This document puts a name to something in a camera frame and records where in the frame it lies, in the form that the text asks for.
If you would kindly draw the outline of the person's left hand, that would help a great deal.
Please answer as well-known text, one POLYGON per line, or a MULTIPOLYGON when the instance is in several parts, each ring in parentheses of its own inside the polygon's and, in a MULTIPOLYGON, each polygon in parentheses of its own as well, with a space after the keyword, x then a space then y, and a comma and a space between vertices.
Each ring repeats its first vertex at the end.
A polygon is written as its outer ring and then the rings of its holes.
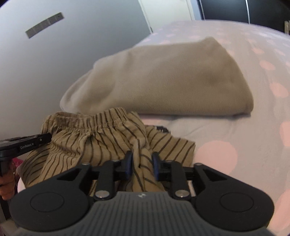
POLYGON ((15 174, 14 174, 14 164, 11 163, 9 166, 9 171, 1 176, 0 179, 0 196, 3 200, 10 200, 15 194, 15 174))

